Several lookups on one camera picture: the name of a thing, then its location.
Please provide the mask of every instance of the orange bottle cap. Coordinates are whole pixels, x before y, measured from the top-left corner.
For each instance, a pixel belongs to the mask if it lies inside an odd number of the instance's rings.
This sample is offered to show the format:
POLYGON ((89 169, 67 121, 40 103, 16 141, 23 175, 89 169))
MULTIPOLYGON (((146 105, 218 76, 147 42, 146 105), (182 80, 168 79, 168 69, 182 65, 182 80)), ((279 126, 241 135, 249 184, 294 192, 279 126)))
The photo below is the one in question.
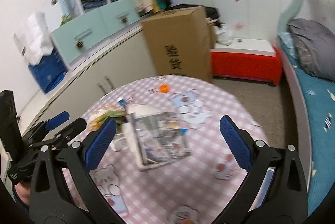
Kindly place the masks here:
POLYGON ((167 93, 170 90, 170 86, 168 84, 160 85, 160 92, 161 93, 167 93))

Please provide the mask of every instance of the white plastic bag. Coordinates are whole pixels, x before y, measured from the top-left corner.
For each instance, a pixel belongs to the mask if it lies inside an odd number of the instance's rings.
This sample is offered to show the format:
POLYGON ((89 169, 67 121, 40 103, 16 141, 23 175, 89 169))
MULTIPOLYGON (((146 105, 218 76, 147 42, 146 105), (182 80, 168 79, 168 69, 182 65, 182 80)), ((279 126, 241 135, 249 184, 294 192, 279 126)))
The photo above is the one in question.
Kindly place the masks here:
POLYGON ((51 55, 54 46, 46 27, 44 13, 35 12, 21 23, 19 30, 14 33, 14 42, 30 65, 38 65, 43 56, 51 55))
POLYGON ((217 36, 217 41, 224 46, 231 45, 234 40, 232 30, 225 23, 221 24, 221 27, 215 26, 215 35, 217 36))

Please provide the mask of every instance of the white cabinet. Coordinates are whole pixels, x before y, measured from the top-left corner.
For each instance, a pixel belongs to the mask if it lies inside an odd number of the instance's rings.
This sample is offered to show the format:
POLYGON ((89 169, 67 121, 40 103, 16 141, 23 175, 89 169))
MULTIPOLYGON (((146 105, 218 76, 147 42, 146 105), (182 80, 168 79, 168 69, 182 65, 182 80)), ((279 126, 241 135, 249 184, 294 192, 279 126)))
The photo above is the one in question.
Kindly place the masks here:
POLYGON ((108 92, 135 80, 156 75, 142 32, 107 53, 94 68, 100 83, 108 92))
POLYGON ((115 88, 155 75, 145 38, 139 32, 105 53, 51 102, 37 122, 51 119, 63 111, 70 114, 70 119, 49 132, 45 140, 53 138, 55 133, 81 117, 96 101, 115 88))
POLYGON ((52 138, 68 124, 82 116, 105 92, 101 89, 94 65, 77 77, 50 105, 47 111, 57 115, 63 111, 70 114, 70 119, 49 132, 46 139, 52 138))

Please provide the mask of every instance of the blue gripper pad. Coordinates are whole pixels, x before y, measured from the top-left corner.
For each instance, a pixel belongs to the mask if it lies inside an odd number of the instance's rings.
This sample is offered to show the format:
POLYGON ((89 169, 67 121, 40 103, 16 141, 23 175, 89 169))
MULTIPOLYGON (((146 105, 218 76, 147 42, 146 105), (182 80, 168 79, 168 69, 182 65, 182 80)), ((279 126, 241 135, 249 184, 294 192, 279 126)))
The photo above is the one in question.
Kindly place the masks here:
POLYGON ((227 117, 220 120, 220 131, 238 165, 247 172, 251 170, 251 151, 227 117))
POLYGON ((50 119, 46 122, 45 130, 54 130, 55 128, 59 127, 61 124, 65 123, 67 120, 70 119, 70 115, 68 112, 63 111, 62 113, 58 114, 54 118, 50 119))
POLYGON ((110 119, 103 128, 99 129, 99 134, 95 137, 90 147, 86 150, 84 157, 84 167, 87 172, 95 170, 103 158, 108 146, 112 142, 116 133, 116 121, 110 119))

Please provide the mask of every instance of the cardboard box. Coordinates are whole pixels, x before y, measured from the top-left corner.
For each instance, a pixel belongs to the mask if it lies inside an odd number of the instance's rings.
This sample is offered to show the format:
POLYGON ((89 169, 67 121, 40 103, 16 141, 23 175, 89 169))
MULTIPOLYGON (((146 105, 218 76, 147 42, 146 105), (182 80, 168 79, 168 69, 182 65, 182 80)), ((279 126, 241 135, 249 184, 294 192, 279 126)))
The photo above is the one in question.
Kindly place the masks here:
POLYGON ((208 31, 209 31, 210 49, 213 49, 215 48, 215 44, 216 44, 216 35, 215 35, 213 23, 208 24, 208 31))
POLYGON ((142 21, 158 75, 212 82, 209 28, 204 7, 161 12, 142 21))

